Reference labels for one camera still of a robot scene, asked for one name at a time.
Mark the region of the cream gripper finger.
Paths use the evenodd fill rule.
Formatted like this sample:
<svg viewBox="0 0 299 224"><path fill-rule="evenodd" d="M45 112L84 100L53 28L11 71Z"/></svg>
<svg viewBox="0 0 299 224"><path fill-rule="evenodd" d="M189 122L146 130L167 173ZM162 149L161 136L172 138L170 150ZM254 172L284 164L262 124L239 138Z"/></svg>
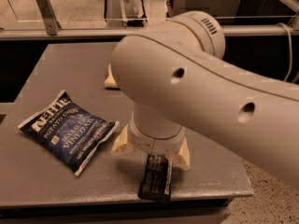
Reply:
<svg viewBox="0 0 299 224"><path fill-rule="evenodd" d="M183 139L180 149L170 155L170 161L176 168L179 168L183 171L190 170L190 151L186 138Z"/></svg>
<svg viewBox="0 0 299 224"><path fill-rule="evenodd" d="M111 154L112 155L126 155L133 153L135 147L128 141L128 126L125 126L120 135L115 139Z"/></svg>

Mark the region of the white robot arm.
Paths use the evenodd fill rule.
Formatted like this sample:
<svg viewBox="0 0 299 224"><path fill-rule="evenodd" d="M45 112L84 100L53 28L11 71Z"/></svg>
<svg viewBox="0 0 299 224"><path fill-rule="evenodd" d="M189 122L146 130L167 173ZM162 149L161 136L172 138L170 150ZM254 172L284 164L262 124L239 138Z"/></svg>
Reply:
<svg viewBox="0 0 299 224"><path fill-rule="evenodd" d="M225 38L208 14L187 12L126 36L111 70L134 101L134 146L174 153L189 128L299 189L297 85L223 61Z"/></svg>

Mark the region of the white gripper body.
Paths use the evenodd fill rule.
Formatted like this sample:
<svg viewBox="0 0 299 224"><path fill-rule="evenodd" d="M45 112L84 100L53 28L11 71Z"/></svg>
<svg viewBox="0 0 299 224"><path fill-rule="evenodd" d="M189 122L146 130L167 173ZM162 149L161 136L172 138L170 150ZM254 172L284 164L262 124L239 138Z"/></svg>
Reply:
<svg viewBox="0 0 299 224"><path fill-rule="evenodd" d="M149 154L167 155L180 149L185 128L149 108L134 104L128 124L128 141Z"/></svg>

